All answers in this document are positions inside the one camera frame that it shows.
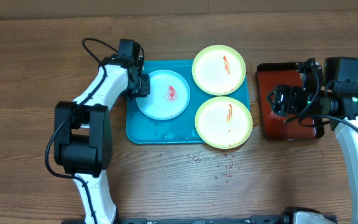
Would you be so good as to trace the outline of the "light blue plate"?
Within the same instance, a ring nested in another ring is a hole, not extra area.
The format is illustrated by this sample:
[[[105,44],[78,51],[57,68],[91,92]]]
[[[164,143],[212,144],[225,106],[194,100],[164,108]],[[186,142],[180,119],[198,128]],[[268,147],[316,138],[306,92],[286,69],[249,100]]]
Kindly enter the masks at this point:
[[[150,94],[137,98],[141,112],[152,119],[167,120],[180,115],[190,102],[190,87],[177,72],[156,70],[150,75]]]

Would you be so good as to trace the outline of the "yellow-green plate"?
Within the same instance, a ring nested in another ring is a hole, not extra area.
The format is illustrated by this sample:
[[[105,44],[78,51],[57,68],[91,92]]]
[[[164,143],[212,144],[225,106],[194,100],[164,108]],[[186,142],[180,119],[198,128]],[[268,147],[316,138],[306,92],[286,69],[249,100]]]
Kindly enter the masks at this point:
[[[192,76],[204,92],[223,96],[235,92],[246,79],[246,63],[241,54],[226,45],[211,45],[194,58]]]
[[[218,149],[232,149],[247,141],[253,120],[249,109],[239,100],[217,96],[198,108],[195,128],[206,144]]]

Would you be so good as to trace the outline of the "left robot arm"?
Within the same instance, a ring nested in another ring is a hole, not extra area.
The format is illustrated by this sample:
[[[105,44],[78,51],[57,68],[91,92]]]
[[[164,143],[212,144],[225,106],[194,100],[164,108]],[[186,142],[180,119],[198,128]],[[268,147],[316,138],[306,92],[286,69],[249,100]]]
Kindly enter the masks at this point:
[[[83,93],[55,107],[54,131],[45,149],[45,165],[59,178],[74,181],[85,211],[83,223],[115,223],[107,178],[112,159],[109,112],[116,100],[147,96],[144,58],[112,55],[98,62],[98,73]]]

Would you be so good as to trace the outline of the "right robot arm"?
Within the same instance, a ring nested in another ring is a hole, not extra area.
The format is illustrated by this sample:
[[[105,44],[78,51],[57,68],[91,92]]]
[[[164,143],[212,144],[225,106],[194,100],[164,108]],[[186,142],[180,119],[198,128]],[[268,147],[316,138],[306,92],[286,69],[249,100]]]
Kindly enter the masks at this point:
[[[331,81],[312,93],[299,86],[278,85],[267,95],[273,114],[289,121],[329,123],[342,149],[352,198],[352,223],[358,223],[358,83]]]

